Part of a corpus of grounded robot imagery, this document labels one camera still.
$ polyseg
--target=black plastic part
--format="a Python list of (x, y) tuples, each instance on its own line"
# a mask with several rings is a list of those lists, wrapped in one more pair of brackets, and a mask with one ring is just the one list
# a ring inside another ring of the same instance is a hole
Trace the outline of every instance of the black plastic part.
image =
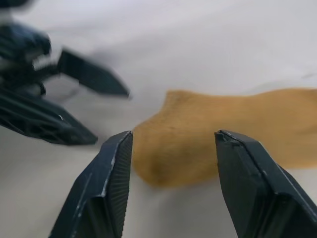
[(27, 26), (10, 23), (0, 26), (0, 56), (19, 63), (31, 63), (41, 55), (51, 52), (47, 35)]
[(120, 238), (127, 207), (133, 136), (112, 136), (76, 179), (50, 238)]
[(256, 140), (215, 134), (224, 200), (239, 238), (316, 238), (317, 207)]
[(128, 97), (129, 92), (109, 70), (66, 50), (58, 63), (35, 69), (34, 61), (50, 52), (46, 34), (17, 23), (0, 26), (0, 125), (54, 144), (94, 144), (97, 137), (81, 123), (41, 99), (43, 82), (64, 73), (99, 94)]
[(31, 95), (0, 89), (0, 125), (53, 144), (95, 144), (97, 137), (64, 109)]
[(58, 71), (64, 73), (87, 88), (106, 95), (129, 96), (129, 91), (108, 69), (103, 69), (63, 50), (58, 62)]
[(29, 0), (0, 0), (0, 8), (11, 8), (23, 6)]

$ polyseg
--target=robotic claw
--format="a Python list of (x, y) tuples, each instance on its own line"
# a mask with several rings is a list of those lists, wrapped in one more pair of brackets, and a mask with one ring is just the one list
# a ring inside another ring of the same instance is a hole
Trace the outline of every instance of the robotic claw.
[[(215, 143), (221, 191), (238, 238), (317, 237), (316, 205), (260, 142), (220, 130)], [(122, 237), (132, 145), (129, 131), (103, 144), (76, 179), (49, 238)]]
[[(0, 9), (22, 6), (28, 0), (0, 0)], [(65, 74), (101, 95), (128, 97), (127, 88), (103, 69), (69, 50), (58, 62), (36, 68), (51, 53), (47, 35), (14, 22), (0, 25), (0, 125), (53, 144), (95, 144), (97, 137), (58, 105), (43, 99), (43, 82)]]

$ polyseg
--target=white cloth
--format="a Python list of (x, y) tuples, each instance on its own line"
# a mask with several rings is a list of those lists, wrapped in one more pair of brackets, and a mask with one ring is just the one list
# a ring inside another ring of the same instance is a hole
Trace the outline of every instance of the white cloth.
[[(48, 98), (94, 131), (69, 148), (0, 127), (0, 237), (47, 237), (68, 192), (110, 135), (160, 108), (167, 89), (250, 94), (317, 86), (314, 0), (40, 0), (15, 16), (52, 41), (110, 65), (131, 101), (102, 98), (65, 78)], [(75, 96), (67, 98), (69, 91)], [(291, 171), (317, 202), (317, 170)], [(219, 181), (161, 191), (132, 173), (124, 238), (234, 238)]]

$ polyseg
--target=white background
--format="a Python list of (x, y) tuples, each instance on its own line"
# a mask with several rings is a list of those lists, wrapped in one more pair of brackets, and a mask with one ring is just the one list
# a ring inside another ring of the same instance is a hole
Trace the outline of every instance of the white background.
[[(40, 0), (16, 12), (47, 31), (54, 49), (63, 44), (113, 68), (133, 98), (96, 96), (66, 78), (48, 83), (48, 98), (97, 134), (96, 146), (54, 146), (0, 127), (0, 237), (47, 237), (100, 144), (157, 112), (167, 89), (232, 95), (317, 86), (316, 12), (314, 0)], [(316, 172), (291, 171), (315, 202)], [(236, 234), (217, 179), (162, 191), (132, 172), (123, 237)]]

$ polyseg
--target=white table surface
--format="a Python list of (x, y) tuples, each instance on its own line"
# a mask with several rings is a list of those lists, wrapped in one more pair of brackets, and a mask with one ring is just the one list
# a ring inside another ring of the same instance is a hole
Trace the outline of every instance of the white table surface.
[[(66, 78), (48, 83), (48, 98), (95, 132), (96, 146), (54, 146), (0, 127), (0, 237), (47, 237), (101, 143), (157, 112), (167, 89), (232, 95), (316, 87), (316, 12), (314, 0), (40, 0), (16, 12), (48, 31), (56, 49), (64, 44), (112, 67), (133, 99), (102, 98)], [(317, 169), (290, 172), (317, 203)], [(159, 190), (132, 171), (123, 237), (236, 234), (217, 179)]]

